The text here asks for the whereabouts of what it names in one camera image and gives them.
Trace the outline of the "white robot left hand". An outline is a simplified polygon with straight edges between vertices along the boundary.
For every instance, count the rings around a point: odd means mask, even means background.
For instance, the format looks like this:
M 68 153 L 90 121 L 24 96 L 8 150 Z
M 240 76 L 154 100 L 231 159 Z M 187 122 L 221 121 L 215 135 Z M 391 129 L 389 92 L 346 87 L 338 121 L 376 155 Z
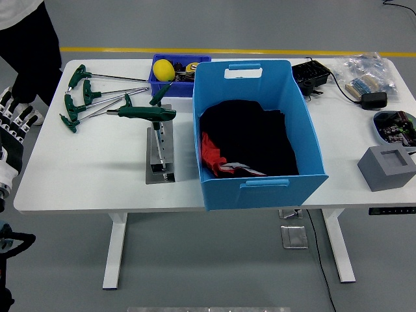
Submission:
M 11 88 L 1 94 L 1 199 L 12 189 L 12 182 L 23 166 L 23 141 L 38 115 L 29 104 L 12 96 Z

